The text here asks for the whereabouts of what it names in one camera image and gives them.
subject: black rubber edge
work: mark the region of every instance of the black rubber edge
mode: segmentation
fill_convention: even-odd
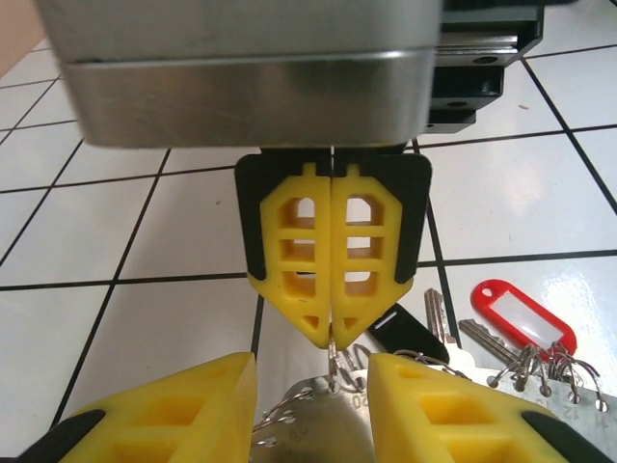
[[[613,463],[564,422],[538,412],[526,411],[521,415],[568,463]]]
[[[105,417],[103,410],[91,410],[52,427],[16,463],[59,463]]]
[[[394,280],[404,284],[416,274],[431,163],[420,154],[375,156],[374,150],[339,149],[335,151],[334,177],[345,177],[350,164],[358,164],[361,176],[376,178],[403,205]]]
[[[400,304],[394,304],[368,327],[368,334],[390,354],[413,350],[449,364],[445,346]]]
[[[330,177],[332,171],[330,149],[262,149],[262,152],[244,156],[234,171],[248,271],[260,281],[266,279],[267,269],[259,205],[286,178],[300,176],[306,163],[317,165],[318,176]]]

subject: key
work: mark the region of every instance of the key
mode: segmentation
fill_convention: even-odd
[[[491,352],[506,366],[516,362],[519,356],[506,347],[505,342],[499,336],[494,336],[483,325],[473,319],[459,321],[459,328],[467,336]]]
[[[430,288],[424,293],[424,305],[426,306],[428,329],[445,345],[450,356],[450,366],[463,373],[475,368],[473,356],[461,349],[450,334],[445,309],[443,308],[443,296],[435,289]]]

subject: keychain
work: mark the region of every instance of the keychain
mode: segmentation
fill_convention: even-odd
[[[577,337],[568,324],[507,282],[482,282],[473,290],[471,303],[520,348],[532,344],[548,351],[559,342],[569,354],[577,351]]]

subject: black grout line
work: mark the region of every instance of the black grout line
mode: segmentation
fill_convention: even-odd
[[[575,53],[584,53],[586,51],[606,50],[607,48],[615,48],[617,43],[612,45],[590,46],[589,48],[580,48],[578,50],[555,51],[554,53],[545,53],[543,55],[526,56],[526,60],[535,60],[536,58],[549,58],[551,56],[572,55]]]
[[[143,277],[143,278],[124,278],[114,280],[86,280],[81,282],[59,282],[59,283],[34,283],[27,285],[0,286],[0,292],[4,291],[25,291],[31,289],[57,289],[63,287],[84,287],[84,286],[108,286],[112,283],[116,285],[144,285],[149,283],[181,283],[181,282],[205,282],[211,280],[239,280],[247,278],[244,272],[236,273],[204,273],[198,275],[175,275],[172,277]]]
[[[253,325],[253,336],[251,338],[251,352],[255,354],[259,352],[259,339],[261,336],[261,320],[263,319],[263,297],[261,294],[257,296],[257,305],[255,308],[255,323]]]
[[[77,123],[76,119],[69,119],[66,121],[55,121],[53,123],[33,123],[32,125],[22,125],[21,127],[15,127],[13,130],[25,130],[26,128],[48,127],[49,125],[61,125],[63,123]]]
[[[414,140],[414,151],[417,154],[420,154],[420,148],[417,140]],[[431,204],[430,198],[428,200],[428,205],[426,206],[426,221],[428,222],[429,231],[431,232],[431,240],[433,241],[433,252],[435,253],[437,273],[439,274],[440,285],[442,287],[443,306],[447,316],[448,328],[450,329],[450,335],[454,337],[460,347],[461,335],[459,334],[459,327],[456,322],[456,314],[454,312],[454,304],[452,303],[450,284],[447,280],[447,272],[445,271],[445,266],[443,265],[442,243],[440,242],[440,236],[437,231],[437,221],[435,220],[435,213],[433,212],[433,205]]]
[[[591,258],[610,258],[617,256],[617,249],[607,249],[600,251],[575,251],[571,253],[552,253],[552,254],[528,254],[518,256],[499,256],[494,258],[474,258],[474,259],[450,259],[444,260],[443,265],[454,267],[461,265],[483,265],[491,263],[517,263],[517,262],[538,262],[549,260],[567,259],[591,259]]]
[[[79,143],[77,143],[77,146],[74,148],[74,150],[72,151],[72,153],[70,154],[70,156],[67,159],[67,162],[65,162],[64,166],[62,166],[62,169],[60,169],[60,172],[56,175],[56,177],[53,179],[53,181],[51,182],[51,185],[46,189],[45,193],[42,195],[42,197],[39,200],[39,203],[37,204],[37,206],[35,207],[35,209],[32,211],[32,213],[30,214],[30,217],[28,217],[28,220],[26,221],[26,223],[23,225],[23,227],[21,228],[21,230],[19,231],[19,233],[17,234],[17,236],[15,237],[15,239],[13,240],[13,242],[11,243],[11,245],[9,246],[9,248],[7,249],[7,251],[4,253],[4,256],[2,257],[2,259],[0,259],[0,267],[2,267],[2,265],[4,264],[4,262],[7,260],[7,258],[9,257],[9,254],[11,253],[11,251],[13,250],[13,248],[15,247],[15,245],[17,244],[17,241],[19,241],[19,238],[21,238],[21,236],[26,232],[26,229],[28,228],[28,226],[30,225],[30,223],[32,222],[32,220],[35,218],[35,215],[37,215],[37,212],[39,212],[40,207],[42,206],[42,204],[45,202],[45,200],[47,199],[47,197],[49,196],[49,193],[51,193],[51,189],[53,187],[53,185],[56,184],[56,182],[58,181],[58,178],[60,178],[60,176],[63,174],[63,172],[65,171],[65,169],[68,166],[68,163],[71,161],[71,159],[75,156],[75,153],[77,153],[77,150],[79,150],[79,147],[81,147],[81,144],[83,143],[83,139],[79,141]]]
[[[48,188],[51,188],[51,189],[69,188],[72,186],[98,185],[99,183],[113,183],[116,181],[140,180],[144,178],[172,177],[172,176],[182,176],[185,174],[198,174],[202,172],[228,171],[234,168],[235,166],[204,167],[202,169],[191,169],[187,171],[165,172],[161,174],[160,176],[158,174],[143,174],[141,176],[133,176],[133,177],[118,177],[118,178],[104,178],[101,180],[74,181],[70,183],[60,183],[60,184],[46,185],[46,186],[27,186],[24,188],[13,188],[11,190],[0,190],[0,195],[4,195],[7,193],[22,193],[24,191],[46,190]]]
[[[156,178],[156,176],[157,174],[143,174],[142,176],[133,176],[133,177],[118,177],[118,178],[105,178],[101,180],[72,181],[69,183],[60,183],[59,185],[54,185],[54,188],[70,188],[71,186],[98,185],[99,183],[115,183],[117,181],[142,180],[144,178]]]
[[[49,90],[50,90],[50,89],[54,86],[54,84],[56,83],[56,81],[57,81],[57,80],[58,80],[58,78],[56,77],[56,78],[55,78],[55,79],[54,79],[54,80],[53,80],[53,81],[49,84],[49,87],[47,87],[47,88],[46,88],[46,89],[42,92],[42,94],[40,94],[40,95],[39,95],[39,97],[35,100],[35,102],[34,102],[34,103],[32,103],[32,106],[30,106],[30,107],[28,108],[28,110],[24,113],[24,115],[23,115],[23,116],[21,116],[21,118],[19,118],[19,121],[17,121],[17,122],[15,123],[15,125],[14,125],[11,129],[9,129],[9,133],[8,133],[8,134],[7,134],[7,135],[6,135],[6,136],[5,136],[2,140],[0,140],[0,145],[2,145],[2,144],[3,144],[3,143],[4,143],[4,142],[5,142],[5,141],[6,141],[6,140],[7,140],[7,139],[11,136],[11,134],[13,133],[13,131],[17,129],[17,126],[18,126],[18,125],[19,125],[19,124],[20,124],[20,123],[21,123],[24,119],[26,119],[26,117],[27,117],[27,116],[30,114],[30,112],[31,112],[31,111],[35,108],[35,106],[37,106],[37,104],[39,104],[39,101],[41,101],[41,100],[42,100],[42,98],[43,98],[45,95],[47,95],[47,92],[49,92]]]
[[[607,130],[609,128],[617,128],[617,123],[609,123],[607,125],[596,125],[595,127],[573,128],[572,131],[574,133],[579,133],[579,132],[590,132],[592,130]]]
[[[145,277],[117,279],[116,285],[141,285],[148,283],[205,282],[209,280],[238,280],[247,278],[245,272],[207,273],[203,275],[178,275],[175,277]]]
[[[552,254],[527,254],[514,256],[496,256],[491,258],[468,258],[468,259],[443,259],[442,265],[445,267],[455,267],[464,265],[486,265],[494,263],[520,263],[520,262],[543,262],[551,260],[576,260],[593,258],[612,258],[617,257],[617,249],[605,249],[599,251],[573,251],[569,253]],[[438,263],[435,260],[419,262],[417,268],[435,268]],[[145,285],[150,283],[182,283],[182,282],[201,282],[214,280],[239,280],[247,278],[244,272],[235,273],[205,273],[198,275],[176,275],[171,277],[143,277],[118,279],[116,285]],[[88,280],[81,282],[60,282],[60,283],[36,283],[29,285],[10,285],[0,286],[0,292],[24,291],[36,289],[56,289],[65,287],[83,286],[108,286],[113,280]]]
[[[566,135],[568,135],[570,142],[575,147],[575,150],[577,150],[578,155],[580,156],[580,159],[582,160],[585,167],[587,167],[589,174],[591,174],[591,177],[596,181],[596,184],[598,185],[598,187],[604,194],[604,197],[606,198],[606,200],[612,207],[613,212],[617,214],[617,201],[615,201],[615,198],[610,193],[610,190],[608,189],[608,187],[604,183],[604,180],[602,179],[602,177],[596,170],[595,166],[591,162],[591,159],[589,159],[589,156],[587,156],[587,153],[585,152],[585,150],[582,148],[582,146],[578,142],[577,137],[575,137],[575,134],[573,133],[573,131],[566,124],[566,120],[563,118],[559,110],[557,110],[557,107],[553,103],[552,99],[550,99],[550,96],[547,90],[544,88],[544,86],[540,82],[540,79],[538,79],[538,76],[535,74],[535,72],[533,71],[529,63],[526,61],[525,58],[521,59],[521,62],[523,63],[524,68],[527,69],[527,72],[529,73],[531,80],[533,80],[533,82],[536,84],[536,87],[540,91],[540,94],[542,94],[542,97],[544,98],[545,102],[549,106],[550,110],[552,111],[554,116],[557,118],[557,120],[559,121],[563,129],[566,131]]]
[[[521,140],[526,138],[546,137],[551,135],[563,135],[566,132],[563,130],[549,130],[546,132],[536,133],[522,133],[519,135],[504,135],[502,137],[489,137],[489,138],[473,138],[469,140],[457,140],[455,142],[442,142],[442,143],[427,143],[426,145],[419,145],[423,150],[430,148],[442,148],[442,147],[456,147],[459,145],[472,145],[477,143],[488,142],[507,142],[509,140]]]
[[[87,286],[108,286],[111,280],[89,280],[86,282],[59,282],[59,283],[34,283],[29,285],[9,285],[0,286],[0,292],[6,291],[26,291],[36,289],[60,289],[63,287],[87,287]]]
[[[0,86],[0,90],[14,89],[15,87],[27,87],[28,85],[35,85],[35,84],[44,84],[46,82],[54,82],[55,80],[56,80],[56,78],[36,80],[34,82],[24,82],[22,84],[3,85],[3,86]]]
[[[79,373],[81,372],[81,368],[84,366],[84,363],[86,361],[86,357],[88,356],[88,352],[90,351],[90,347],[92,346],[92,343],[94,341],[94,336],[96,335],[96,331],[98,330],[98,327],[103,319],[103,316],[105,315],[105,311],[107,310],[107,307],[109,305],[109,301],[111,300],[112,297],[112,293],[114,292],[114,289],[116,287],[116,284],[118,282],[118,280],[120,279],[120,274],[121,271],[124,267],[124,263],[126,262],[126,259],[128,258],[128,254],[131,250],[131,247],[133,245],[133,242],[135,241],[135,237],[137,236],[137,232],[139,231],[140,226],[142,225],[142,222],[144,220],[144,217],[146,216],[146,211],[148,210],[148,206],[150,204],[150,201],[152,199],[152,196],[154,196],[154,190],[156,189],[156,185],[158,184],[158,180],[160,178],[160,175],[163,173],[163,169],[165,168],[165,164],[167,163],[167,159],[170,156],[170,152],[171,150],[167,150],[167,152],[165,153],[165,156],[163,157],[163,161],[161,162],[161,165],[158,169],[158,176],[154,179],[154,181],[152,182],[152,186],[150,187],[150,190],[148,191],[148,195],[146,196],[146,200],[144,201],[144,205],[142,206],[142,210],[139,214],[139,217],[137,218],[137,222],[135,223],[135,227],[133,227],[133,232],[131,233],[130,237],[128,238],[128,242],[126,243],[126,246],[124,248],[124,252],[122,253],[122,257],[120,259],[120,263],[118,264],[118,267],[116,268],[116,272],[114,274],[114,278],[112,280],[112,283],[109,285],[109,288],[107,289],[107,293],[105,294],[105,298],[103,299],[103,303],[101,304],[100,309],[98,310],[98,314],[96,315],[96,319],[94,320],[93,323],[93,327],[90,331],[90,333],[88,334],[88,338],[86,339],[86,343],[84,344],[84,348],[81,351],[81,354],[79,356],[79,360],[77,361],[77,365],[75,365],[75,369],[73,370],[72,375],[70,376],[70,379],[68,380],[68,385],[67,388],[65,390],[65,393],[63,394],[62,399],[60,400],[60,404],[58,405],[58,410],[56,411],[56,414],[51,422],[51,426],[53,427],[55,426],[58,422],[60,422],[60,419],[63,415],[63,413],[65,412],[65,408],[67,407],[67,403],[68,403],[68,399],[70,398],[70,394],[73,391],[73,388],[75,387],[75,383],[77,382],[77,378],[79,377]]]
[[[418,262],[417,268],[433,268],[437,267],[437,263],[434,260],[427,260],[425,262]]]
[[[184,174],[198,174],[200,172],[217,172],[217,171],[229,171],[235,169],[235,165],[232,166],[218,166],[218,167],[204,167],[201,169],[189,169],[186,171],[172,171],[161,174],[161,177],[181,176]]]

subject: rectangular cutout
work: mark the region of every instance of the rectangular cutout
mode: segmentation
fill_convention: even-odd
[[[384,207],[371,196],[350,196],[345,221],[347,225],[384,225]]]
[[[384,251],[384,238],[351,236],[347,238],[348,259],[381,259]]]
[[[114,463],[167,463],[174,456],[177,442],[167,440],[126,440],[112,446]]]
[[[134,426],[188,426],[203,407],[202,397],[177,395],[161,397],[148,405]]]
[[[315,297],[315,274],[299,274],[297,272],[283,272],[282,283],[284,291],[291,297]]]
[[[282,260],[315,262],[314,239],[284,239],[281,241]]]
[[[293,198],[279,211],[280,225],[292,229],[315,228],[315,202],[311,198]]]
[[[377,290],[377,281],[378,274],[375,272],[347,272],[345,273],[345,294],[351,297],[371,296]]]
[[[475,398],[461,394],[421,395],[420,406],[431,424],[491,424],[495,422]]]
[[[530,463],[524,443],[508,437],[478,436],[477,439],[448,439],[445,441],[455,463]]]

